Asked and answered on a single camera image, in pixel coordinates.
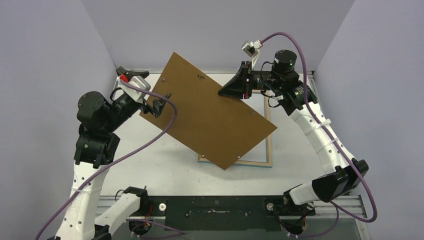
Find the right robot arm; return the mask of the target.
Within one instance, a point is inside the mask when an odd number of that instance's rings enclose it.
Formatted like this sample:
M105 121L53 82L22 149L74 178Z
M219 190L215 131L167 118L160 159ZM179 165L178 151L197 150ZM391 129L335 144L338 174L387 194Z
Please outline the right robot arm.
M355 189L369 166L343 149L330 124L319 114L321 106L312 90L300 81L295 71L297 55L291 50L279 50L274 55L271 70L253 70L251 61L242 61L233 78L218 95L247 99L254 90L274 93L286 114L300 127L318 156L324 175L309 183L300 184L283 194L282 207L290 215L313 201L328 203Z

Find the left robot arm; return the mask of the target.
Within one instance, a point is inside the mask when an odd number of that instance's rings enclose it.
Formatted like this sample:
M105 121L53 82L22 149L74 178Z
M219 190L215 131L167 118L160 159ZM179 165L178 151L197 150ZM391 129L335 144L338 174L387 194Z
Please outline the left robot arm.
M73 182L68 201L59 209L64 216L56 240L110 240L131 214L141 216L151 209L147 190L130 186L104 213L96 214L106 175L116 164L120 142L116 130L138 111L159 117L170 98L154 94L152 103L146 101L151 88L148 71L118 67L116 74L119 97L90 91L78 101Z

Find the brown cardboard backing board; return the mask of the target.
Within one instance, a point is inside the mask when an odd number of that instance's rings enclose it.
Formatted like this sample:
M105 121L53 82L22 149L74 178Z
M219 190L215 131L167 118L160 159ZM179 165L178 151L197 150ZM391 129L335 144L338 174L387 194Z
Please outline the brown cardboard backing board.
M142 115L222 170L232 166L277 127L240 99L219 96L221 85L173 52L152 92L170 94L159 117Z

